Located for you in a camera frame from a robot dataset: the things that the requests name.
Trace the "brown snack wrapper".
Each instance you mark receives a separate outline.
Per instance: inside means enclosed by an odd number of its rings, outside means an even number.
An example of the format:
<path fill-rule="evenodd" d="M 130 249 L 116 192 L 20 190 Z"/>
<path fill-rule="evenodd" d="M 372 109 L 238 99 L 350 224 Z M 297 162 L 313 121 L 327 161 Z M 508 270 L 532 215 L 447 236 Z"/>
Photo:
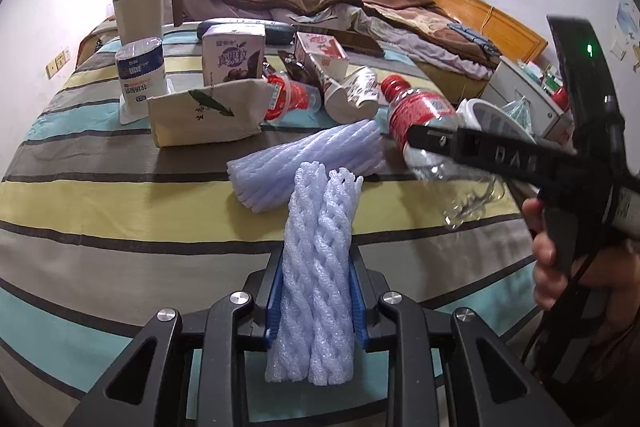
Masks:
<path fill-rule="evenodd" d="M 292 80 L 301 83 L 307 83 L 310 80 L 309 72 L 307 72 L 307 69 L 301 62 L 296 60 L 294 54 L 279 50 L 278 57 L 280 57 L 280 60 L 288 73 L 288 77 Z"/>

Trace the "blue folded clothes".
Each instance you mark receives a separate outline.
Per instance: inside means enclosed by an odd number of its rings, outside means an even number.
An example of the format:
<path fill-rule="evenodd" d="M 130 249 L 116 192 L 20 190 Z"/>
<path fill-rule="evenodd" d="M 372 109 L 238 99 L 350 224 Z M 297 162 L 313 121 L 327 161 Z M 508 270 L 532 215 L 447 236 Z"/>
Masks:
<path fill-rule="evenodd" d="M 464 37 L 469 42 L 477 44 L 487 56 L 500 57 L 502 55 L 495 43 L 476 30 L 460 23 L 449 23 L 447 27 Z"/>

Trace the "cream canvas pouch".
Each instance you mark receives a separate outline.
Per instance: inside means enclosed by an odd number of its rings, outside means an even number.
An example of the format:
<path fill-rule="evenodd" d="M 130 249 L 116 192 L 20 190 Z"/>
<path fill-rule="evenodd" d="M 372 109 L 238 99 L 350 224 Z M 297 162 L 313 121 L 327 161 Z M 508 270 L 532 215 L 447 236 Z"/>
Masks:
<path fill-rule="evenodd" d="M 229 143 L 260 133 L 272 97 L 263 79 L 234 80 L 149 98 L 158 148 Z"/>

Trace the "white tissue roll pack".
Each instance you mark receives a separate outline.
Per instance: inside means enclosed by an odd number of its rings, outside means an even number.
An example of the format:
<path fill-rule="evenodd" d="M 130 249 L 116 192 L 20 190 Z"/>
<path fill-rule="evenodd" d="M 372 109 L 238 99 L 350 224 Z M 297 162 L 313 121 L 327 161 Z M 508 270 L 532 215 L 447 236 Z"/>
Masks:
<path fill-rule="evenodd" d="M 119 124 L 149 115 L 148 100 L 169 92 L 163 41 L 148 37 L 124 44 L 115 53 L 120 98 Z"/>

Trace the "purple milk carton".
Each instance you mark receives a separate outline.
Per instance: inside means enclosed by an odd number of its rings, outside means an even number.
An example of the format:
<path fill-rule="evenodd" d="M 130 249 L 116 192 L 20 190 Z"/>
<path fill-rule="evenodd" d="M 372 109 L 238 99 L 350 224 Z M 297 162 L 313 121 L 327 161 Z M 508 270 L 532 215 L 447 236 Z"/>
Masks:
<path fill-rule="evenodd" d="M 219 24 L 202 37 L 204 86 L 262 78 L 266 44 L 263 24 Z"/>

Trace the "lilac foam net sleeve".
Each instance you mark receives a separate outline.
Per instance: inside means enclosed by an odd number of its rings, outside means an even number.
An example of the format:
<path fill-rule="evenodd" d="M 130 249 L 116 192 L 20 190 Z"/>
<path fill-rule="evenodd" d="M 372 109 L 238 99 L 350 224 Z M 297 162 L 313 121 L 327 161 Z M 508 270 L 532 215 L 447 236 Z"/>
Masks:
<path fill-rule="evenodd" d="M 296 170 L 282 254 L 277 337 L 268 350 L 270 383 L 345 384 L 354 373 L 349 249 L 363 179 L 318 161 Z"/>

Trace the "wooden headboard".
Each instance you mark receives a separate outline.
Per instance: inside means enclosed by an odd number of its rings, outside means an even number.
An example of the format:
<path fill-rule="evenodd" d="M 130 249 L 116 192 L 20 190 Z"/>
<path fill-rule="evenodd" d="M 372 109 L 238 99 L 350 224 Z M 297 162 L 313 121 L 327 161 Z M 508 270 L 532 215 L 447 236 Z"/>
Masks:
<path fill-rule="evenodd" d="M 548 46 L 536 31 L 482 0 L 433 1 L 459 23 L 490 39 L 512 62 L 535 61 Z"/>

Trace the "red strawberry milk carton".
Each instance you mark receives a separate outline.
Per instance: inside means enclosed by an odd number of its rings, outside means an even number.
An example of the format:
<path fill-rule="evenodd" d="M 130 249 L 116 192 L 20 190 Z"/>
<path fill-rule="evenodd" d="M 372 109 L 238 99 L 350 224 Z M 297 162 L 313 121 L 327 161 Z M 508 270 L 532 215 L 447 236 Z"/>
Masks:
<path fill-rule="evenodd" d="M 335 37 L 297 31 L 294 56 L 319 83 L 324 93 L 345 89 L 349 59 Z"/>

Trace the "brown and cream box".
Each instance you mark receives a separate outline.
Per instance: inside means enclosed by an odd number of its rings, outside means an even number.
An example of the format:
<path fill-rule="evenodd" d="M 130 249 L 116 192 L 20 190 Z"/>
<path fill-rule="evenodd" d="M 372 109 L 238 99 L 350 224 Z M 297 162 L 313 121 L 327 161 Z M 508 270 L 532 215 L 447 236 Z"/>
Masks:
<path fill-rule="evenodd" d="M 163 37 L 163 0 L 113 0 L 116 26 L 124 46 L 144 38 Z M 171 0 L 170 23 L 183 23 L 183 0 Z"/>

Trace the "white nightstand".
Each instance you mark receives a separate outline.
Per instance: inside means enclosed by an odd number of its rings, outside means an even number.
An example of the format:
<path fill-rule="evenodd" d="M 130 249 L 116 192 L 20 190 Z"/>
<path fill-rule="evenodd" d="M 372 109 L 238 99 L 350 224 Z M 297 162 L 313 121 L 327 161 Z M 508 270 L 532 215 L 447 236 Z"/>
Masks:
<path fill-rule="evenodd" d="M 553 102 L 541 85 L 530 78 L 518 64 L 503 55 L 483 91 L 482 99 L 502 107 L 518 102 L 521 98 L 524 98 L 528 106 L 536 138 L 544 138 L 560 145 L 570 142 L 574 129 L 572 115 Z"/>

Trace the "brown blanket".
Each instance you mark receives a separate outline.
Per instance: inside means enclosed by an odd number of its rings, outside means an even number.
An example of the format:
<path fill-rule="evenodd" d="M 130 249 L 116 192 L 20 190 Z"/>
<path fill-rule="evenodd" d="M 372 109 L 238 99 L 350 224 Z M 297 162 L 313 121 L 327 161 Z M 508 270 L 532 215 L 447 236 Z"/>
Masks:
<path fill-rule="evenodd" d="M 282 9 L 311 16 L 340 3 L 363 9 L 366 14 L 408 30 L 463 60 L 490 68 L 498 65 L 498 55 L 454 30 L 454 20 L 433 0 L 183 0 L 182 14 L 186 20 L 205 20 L 224 4 L 251 13 Z"/>

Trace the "white trash bin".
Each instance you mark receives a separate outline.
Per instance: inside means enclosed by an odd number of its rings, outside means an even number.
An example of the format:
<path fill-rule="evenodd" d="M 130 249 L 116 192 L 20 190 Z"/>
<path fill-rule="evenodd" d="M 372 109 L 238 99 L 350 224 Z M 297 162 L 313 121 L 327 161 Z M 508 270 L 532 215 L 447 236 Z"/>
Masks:
<path fill-rule="evenodd" d="M 463 100 L 457 108 L 457 114 L 465 127 L 529 143 L 535 142 L 516 120 L 498 106 L 480 98 Z"/>

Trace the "clear plastic water bottle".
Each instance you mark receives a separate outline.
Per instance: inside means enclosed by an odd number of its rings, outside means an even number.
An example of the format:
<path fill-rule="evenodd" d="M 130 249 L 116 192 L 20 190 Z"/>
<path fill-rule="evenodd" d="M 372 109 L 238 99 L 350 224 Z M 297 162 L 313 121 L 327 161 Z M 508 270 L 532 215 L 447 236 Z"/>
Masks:
<path fill-rule="evenodd" d="M 492 174 L 450 157 L 450 140 L 463 126 L 454 106 L 399 75 L 386 77 L 381 91 L 388 102 L 388 131 L 409 170 L 434 192 L 446 227 L 454 230 L 483 217 L 485 207 L 504 195 L 504 187 Z"/>

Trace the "striped table cloth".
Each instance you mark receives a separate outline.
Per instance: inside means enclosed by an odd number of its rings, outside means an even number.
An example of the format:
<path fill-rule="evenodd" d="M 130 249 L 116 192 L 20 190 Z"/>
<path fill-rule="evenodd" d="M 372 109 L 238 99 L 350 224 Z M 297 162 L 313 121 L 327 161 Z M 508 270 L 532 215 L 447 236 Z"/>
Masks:
<path fill-rule="evenodd" d="M 1 180 L 1 375 L 30 425 L 59 426 L 165 307 L 210 307 L 262 269 L 288 210 L 244 208 L 230 159 L 305 138 L 291 114 L 230 144 L 158 148 L 121 124 L 107 40 L 52 98 Z M 514 350 L 539 321 L 530 235 L 511 196 L 450 230 L 393 142 L 363 185 L 354 241 L 390 287 L 431 309 L 475 310 Z"/>

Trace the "patterned paper cup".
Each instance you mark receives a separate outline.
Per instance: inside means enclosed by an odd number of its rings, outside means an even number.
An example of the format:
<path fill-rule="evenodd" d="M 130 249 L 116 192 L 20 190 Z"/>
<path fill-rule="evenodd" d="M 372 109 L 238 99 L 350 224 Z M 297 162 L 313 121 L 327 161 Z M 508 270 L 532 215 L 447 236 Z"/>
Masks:
<path fill-rule="evenodd" d="M 359 67 L 343 80 L 324 77 L 324 110 L 337 124 L 373 119 L 378 113 L 378 75 L 367 66 Z"/>

